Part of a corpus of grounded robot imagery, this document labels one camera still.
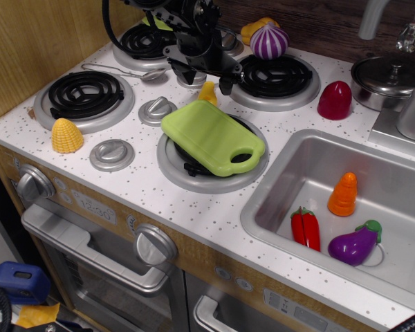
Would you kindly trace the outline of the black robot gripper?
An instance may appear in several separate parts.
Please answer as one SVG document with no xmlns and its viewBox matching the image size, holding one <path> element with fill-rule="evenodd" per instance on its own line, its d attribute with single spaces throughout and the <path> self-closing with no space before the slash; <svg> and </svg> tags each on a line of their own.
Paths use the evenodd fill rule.
<svg viewBox="0 0 415 332">
<path fill-rule="evenodd" d="M 177 78 L 192 85 L 196 72 L 219 77 L 219 88 L 223 95 L 231 95 L 233 86 L 243 80 L 240 63 L 222 50 L 213 39 L 203 37 L 201 47 L 191 47 L 182 41 L 166 46 L 163 55 L 167 58 Z"/>
</svg>

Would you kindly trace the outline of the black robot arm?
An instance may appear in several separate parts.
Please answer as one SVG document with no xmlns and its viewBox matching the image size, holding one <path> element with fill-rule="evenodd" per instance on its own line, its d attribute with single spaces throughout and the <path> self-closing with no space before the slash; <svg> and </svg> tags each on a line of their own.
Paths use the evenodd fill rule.
<svg viewBox="0 0 415 332">
<path fill-rule="evenodd" d="M 213 1 L 125 1 L 141 9 L 149 26 L 145 47 L 121 42 L 113 32 L 109 2 L 102 2 L 102 19 L 113 45 L 134 59 L 146 53 L 165 57 L 174 73 L 193 84 L 198 72 L 219 78 L 223 95 L 243 82 L 243 68 L 232 58 L 238 39 L 233 31 L 218 25 L 221 10 Z"/>
</svg>

